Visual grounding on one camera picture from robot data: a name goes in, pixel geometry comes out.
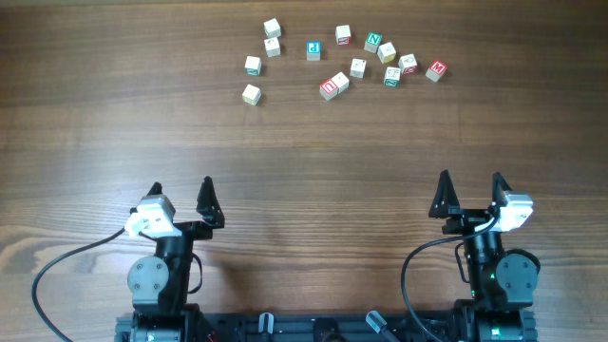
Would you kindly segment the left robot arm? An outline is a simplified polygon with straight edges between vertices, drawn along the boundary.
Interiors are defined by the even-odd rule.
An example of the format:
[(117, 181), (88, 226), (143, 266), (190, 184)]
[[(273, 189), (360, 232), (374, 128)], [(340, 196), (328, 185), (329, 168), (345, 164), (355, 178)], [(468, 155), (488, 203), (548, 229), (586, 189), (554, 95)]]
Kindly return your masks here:
[(201, 288), (189, 287), (191, 264), (201, 264), (194, 254), (194, 242), (212, 238), (213, 231), (225, 223), (210, 177), (205, 177), (200, 186), (196, 212), (200, 220), (176, 223), (176, 209), (158, 182), (131, 209), (125, 230), (133, 238), (151, 238), (156, 250), (153, 256), (137, 260), (128, 272), (134, 313), (116, 321), (116, 341), (217, 339), (200, 306), (187, 302), (187, 296)]

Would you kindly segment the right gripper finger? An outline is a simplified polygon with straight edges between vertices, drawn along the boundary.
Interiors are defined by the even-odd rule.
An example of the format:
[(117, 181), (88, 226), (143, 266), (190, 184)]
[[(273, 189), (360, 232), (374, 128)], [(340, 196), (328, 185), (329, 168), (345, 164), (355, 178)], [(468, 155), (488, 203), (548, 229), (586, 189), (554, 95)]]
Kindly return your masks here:
[(437, 190), (430, 205), (428, 216), (432, 219), (448, 219), (459, 216), (461, 207), (449, 171), (440, 173)]
[(503, 175), (495, 172), (492, 176), (492, 202), (495, 206), (504, 207), (507, 203), (507, 196), (512, 191)]

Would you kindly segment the wooden block with picture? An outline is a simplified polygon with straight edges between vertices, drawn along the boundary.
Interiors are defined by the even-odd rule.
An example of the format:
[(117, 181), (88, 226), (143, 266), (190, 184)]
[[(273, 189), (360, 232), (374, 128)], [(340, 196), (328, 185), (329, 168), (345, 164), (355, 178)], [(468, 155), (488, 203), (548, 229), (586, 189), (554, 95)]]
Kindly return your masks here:
[(350, 75), (354, 78), (362, 79), (365, 75), (366, 64), (366, 60), (353, 58), (351, 61)]

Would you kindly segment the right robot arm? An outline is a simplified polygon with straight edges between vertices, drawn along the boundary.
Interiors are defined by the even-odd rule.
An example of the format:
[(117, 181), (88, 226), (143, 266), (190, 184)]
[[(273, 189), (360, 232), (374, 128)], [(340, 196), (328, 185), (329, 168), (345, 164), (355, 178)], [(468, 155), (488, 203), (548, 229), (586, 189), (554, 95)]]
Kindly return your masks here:
[(523, 249), (506, 251), (502, 234), (523, 224), (533, 213), (533, 200), (511, 189), (500, 173), (492, 180), (492, 201), (486, 209), (464, 209), (458, 201), (451, 176), (441, 172), (428, 215), (444, 219), (445, 235), (464, 240), (466, 270), (471, 298), (454, 303), (448, 327), (437, 329), (449, 341), (536, 341), (538, 331), (533, 292), (541, 264)]

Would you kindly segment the red letter U block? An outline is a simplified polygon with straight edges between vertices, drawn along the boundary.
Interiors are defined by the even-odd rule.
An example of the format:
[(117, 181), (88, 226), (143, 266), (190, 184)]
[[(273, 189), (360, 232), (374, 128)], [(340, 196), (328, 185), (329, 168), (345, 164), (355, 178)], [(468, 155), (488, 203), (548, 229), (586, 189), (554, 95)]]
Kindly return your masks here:
[(326, 101), (334, 98), (338, 94), (338, 90), (339, 87), (332, 79), (326, 80), (319, 87), (319, 93)]

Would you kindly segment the wooden block green letter side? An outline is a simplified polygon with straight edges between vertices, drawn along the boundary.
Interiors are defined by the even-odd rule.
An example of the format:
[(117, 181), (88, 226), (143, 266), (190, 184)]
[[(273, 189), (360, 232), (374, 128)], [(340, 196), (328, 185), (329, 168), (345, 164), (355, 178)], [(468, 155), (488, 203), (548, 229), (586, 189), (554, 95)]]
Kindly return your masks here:
[(342, 93), (350, 85), (349, 78), (343, 72), (338, 72), (336, 75), (334, 75), (332, 77), (332, 82), (337, 86), (338, 93)]

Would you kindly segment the wooden block green Z side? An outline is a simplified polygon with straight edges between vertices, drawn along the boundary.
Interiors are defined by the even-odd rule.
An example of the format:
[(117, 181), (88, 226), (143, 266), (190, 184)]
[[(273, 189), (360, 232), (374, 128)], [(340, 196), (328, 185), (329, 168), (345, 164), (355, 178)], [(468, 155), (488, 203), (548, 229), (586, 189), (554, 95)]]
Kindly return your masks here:
[(398, 87), (400, 76), (401, 71), (399, 67), (388, 66), (384, 76), (384, 85), (388, 87)]

